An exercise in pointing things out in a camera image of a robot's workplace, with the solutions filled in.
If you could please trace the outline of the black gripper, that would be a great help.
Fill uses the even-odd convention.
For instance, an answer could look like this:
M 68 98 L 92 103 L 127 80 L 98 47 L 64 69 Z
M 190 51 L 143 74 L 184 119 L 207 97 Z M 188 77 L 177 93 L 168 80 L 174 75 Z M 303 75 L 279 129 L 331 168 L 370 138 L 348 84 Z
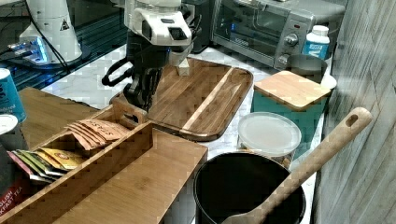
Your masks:
M 149 111 L 169 52 L 169 47 L 155 46 L 132 31 L 127 33 L 126 59 L 133 65 L 133 71 L 132 82 L 124 87 L 123 94 L 131 105 Z

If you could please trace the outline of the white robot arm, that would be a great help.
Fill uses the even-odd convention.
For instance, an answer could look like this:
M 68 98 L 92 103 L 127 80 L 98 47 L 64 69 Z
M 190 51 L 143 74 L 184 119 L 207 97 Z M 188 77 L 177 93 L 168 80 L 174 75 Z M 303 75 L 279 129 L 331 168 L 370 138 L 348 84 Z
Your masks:
M 110 66 L 102 84 L 113 87 L 129 77 L 123 95 L 148 111 L 163 69 L 187 60 L 202 32 L 202 18 L 182 0 L 125 0 L 126 56 Z

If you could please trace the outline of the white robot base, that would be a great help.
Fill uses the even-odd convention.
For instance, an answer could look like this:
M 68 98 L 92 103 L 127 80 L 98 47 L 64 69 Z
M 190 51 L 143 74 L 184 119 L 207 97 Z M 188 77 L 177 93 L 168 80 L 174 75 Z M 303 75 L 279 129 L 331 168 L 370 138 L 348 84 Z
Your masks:
M 31 18 L 19 41 L 7 46 L 35 65 L 76 63 L 83 55 L 66 0 L 23 0 Z

